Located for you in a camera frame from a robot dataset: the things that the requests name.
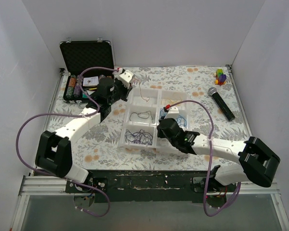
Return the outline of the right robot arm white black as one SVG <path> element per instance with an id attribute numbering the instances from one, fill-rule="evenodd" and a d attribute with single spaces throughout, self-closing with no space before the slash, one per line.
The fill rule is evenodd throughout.
<path id="1" fill-rule="evenodd" d="M 208 185 L 213 191 L 247 181 L 269 188 L 280 163 L 280 158 L 256 137 L 250 137 L 247 141 L 209 140 L 198 132 L 183 130 L 173 118 L 161 120 L 157 131 L 159 138 L 166 138 L 182 153 L 211 154 L 232 162 L 229 166 L 216 166 L 211 171 Z"/>

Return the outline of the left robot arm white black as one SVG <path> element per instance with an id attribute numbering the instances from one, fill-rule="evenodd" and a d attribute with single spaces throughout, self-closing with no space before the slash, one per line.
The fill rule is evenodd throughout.
<path id="1" fill-rule="evenodd" d="M 63 127 L 54 132 L 45 131 L 39 141 L 35 164 L 60 178 L 76 181 L 81 192 L 89 192 L 93 181 L 88 170 L 72 160 L 73 145 L 92 127 L 100 124 L 111 112 L 111 106 L 127 101 L 132 90 L 133 74 L 125 72 L 116 79 L 105 77 L 99 81 L 97 91 L 91 95 L 96 103 L 89 102 L 80 113 Z"/>

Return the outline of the playing card deck box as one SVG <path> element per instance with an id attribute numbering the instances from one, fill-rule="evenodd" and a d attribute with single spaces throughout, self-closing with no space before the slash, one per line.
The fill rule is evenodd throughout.
<path id="1" fill-rule="evenodd" d="M 98 76 L 95 76 L 95 77 L 85 77 L 83 79 L 83 83 L 82 85 L 84 87 L 94 87 L 94 86 L 97 86 L 99 83 L 99 77 Z"/>

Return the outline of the white plastic compartment tray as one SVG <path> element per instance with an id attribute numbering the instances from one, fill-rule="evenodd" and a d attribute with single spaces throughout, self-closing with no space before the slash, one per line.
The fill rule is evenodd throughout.
<path id="1" fill-rule="evenodd" d="M 165 116 L 163 107 L 188 100 L 183 91 L 135 88 L 129 94 L 119 146 L 127 149 L 181 154 L 166 138 L 157 137 L 159 120 Z"/>

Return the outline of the black poker chip case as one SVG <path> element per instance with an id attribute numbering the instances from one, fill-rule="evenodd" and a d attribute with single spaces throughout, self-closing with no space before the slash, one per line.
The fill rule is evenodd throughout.
<path id="1" fill-rule="evenodd" d="M 77 77 L 90 67 L 114 69 L 110 41 L 63 41 L 60 43 L 60 50 L 68 72 L 63 101 L 87 103 L 89 99 L 84 97 L 82 91 L 76 86 Z"/>

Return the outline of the black handheld microphone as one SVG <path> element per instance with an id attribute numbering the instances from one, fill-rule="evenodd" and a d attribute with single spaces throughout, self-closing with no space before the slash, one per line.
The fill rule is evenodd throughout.
<path id="1" fill-rule="evenodd" d="M 220 110 L 225 115 L 228 121 L 232 121 L 236 118 L 235 115 L 230 110 L 230 108 L 225 103 L 225 101 L 222 99 L 216 88 L 214 87 L 209 88 L 208 94 L 214 99 L 214 101 L 216 102 L 216 104 L 218 105 L 218 107 L 220 108 Z"/>

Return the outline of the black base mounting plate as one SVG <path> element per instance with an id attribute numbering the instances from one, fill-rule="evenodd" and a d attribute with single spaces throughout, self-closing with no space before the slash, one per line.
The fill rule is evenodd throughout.
<path id="1" fill-rule="evenodd" d="M 111 202 L 203 200 L 206 171 L 90 170 L 86 184 L 105 192 Z"/>

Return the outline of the colourful toy block figure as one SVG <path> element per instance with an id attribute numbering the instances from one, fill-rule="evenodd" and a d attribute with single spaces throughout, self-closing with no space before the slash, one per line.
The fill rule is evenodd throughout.
<path id="1" fill-rule="evenodd" d="M 226 83 L 227 76 L 222 69 L 217 69 L 216 72 L 214 73 L 214 77 L 215 77 L 215 85 L 221 86 Z"/>

